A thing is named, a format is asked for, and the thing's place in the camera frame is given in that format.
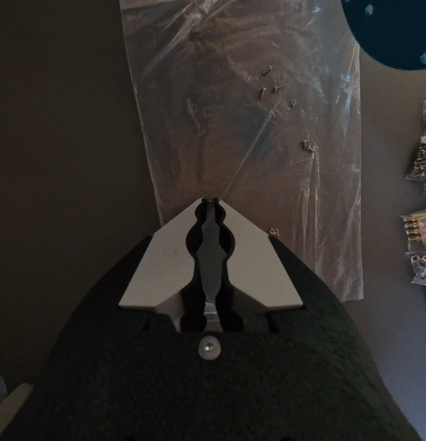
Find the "clear plastic bag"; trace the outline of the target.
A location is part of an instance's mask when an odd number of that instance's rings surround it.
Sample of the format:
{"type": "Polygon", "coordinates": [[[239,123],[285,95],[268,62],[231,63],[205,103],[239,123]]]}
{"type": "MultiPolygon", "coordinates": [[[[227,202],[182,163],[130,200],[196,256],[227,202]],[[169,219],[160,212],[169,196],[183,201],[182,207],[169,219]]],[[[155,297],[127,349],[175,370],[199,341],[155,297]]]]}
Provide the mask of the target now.
{"type": "Polygon", "coordinates": [[[363,299],[359,45],[341,1],[119,5],[161,224],[220,198],[363,299]]]}

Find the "blue round metal plate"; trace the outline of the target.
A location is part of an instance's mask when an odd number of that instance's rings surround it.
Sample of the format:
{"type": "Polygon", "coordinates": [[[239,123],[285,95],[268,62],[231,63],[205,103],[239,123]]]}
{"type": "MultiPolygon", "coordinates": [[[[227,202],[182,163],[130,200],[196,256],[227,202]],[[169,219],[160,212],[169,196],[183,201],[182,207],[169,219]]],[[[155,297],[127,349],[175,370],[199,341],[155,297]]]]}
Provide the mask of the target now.
{"type": "Polygon", "coordinates": [[[342,0],[360,48],[387,67],[426,70],[426,0],[342,0]]]}

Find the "pile of small hardware bags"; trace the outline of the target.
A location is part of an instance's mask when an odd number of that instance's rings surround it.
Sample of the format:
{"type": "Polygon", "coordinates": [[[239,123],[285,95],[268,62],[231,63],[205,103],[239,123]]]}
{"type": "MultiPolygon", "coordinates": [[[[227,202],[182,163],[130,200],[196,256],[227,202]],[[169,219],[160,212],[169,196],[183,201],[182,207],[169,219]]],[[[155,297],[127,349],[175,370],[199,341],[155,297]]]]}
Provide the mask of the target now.
{"type": "MultiPolygon", "coordinates": [[[[426,194],[426,100],[422,103],[422,136],[407,180],[422,183],[426,194]]],[[[407,256],[414,271],[414,284],[426,286],[426,209],[401,217],[408,241],[407,256]]]]}

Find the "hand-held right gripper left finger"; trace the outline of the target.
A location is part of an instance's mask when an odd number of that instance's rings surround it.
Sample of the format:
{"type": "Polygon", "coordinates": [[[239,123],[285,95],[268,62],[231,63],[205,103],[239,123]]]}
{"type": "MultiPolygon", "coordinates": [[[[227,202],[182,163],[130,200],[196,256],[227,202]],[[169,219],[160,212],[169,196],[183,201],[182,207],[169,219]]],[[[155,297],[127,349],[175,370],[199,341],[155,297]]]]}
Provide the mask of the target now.
{"type": "Polygon", "coordinates": [[[208,202],[195,200],[153,234],[118,306],[167,315],[177,332],[185,314],[183,289],[193,281],[197,256],[187,245],[190,230],[201,227],[208,202]]]}

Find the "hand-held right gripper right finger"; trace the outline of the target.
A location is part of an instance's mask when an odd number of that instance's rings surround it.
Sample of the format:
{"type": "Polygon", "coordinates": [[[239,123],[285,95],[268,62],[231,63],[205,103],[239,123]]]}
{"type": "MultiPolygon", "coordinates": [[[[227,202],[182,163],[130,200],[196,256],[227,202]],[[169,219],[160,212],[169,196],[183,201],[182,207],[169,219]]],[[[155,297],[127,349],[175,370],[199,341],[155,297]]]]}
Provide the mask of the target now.
{"type": "Polygon", "coordinates": [[[215,199],[219,245],[225,256],[215,299],[221,322],[302,308],[300,298],[270,237],[225,202],[215,199]]]}

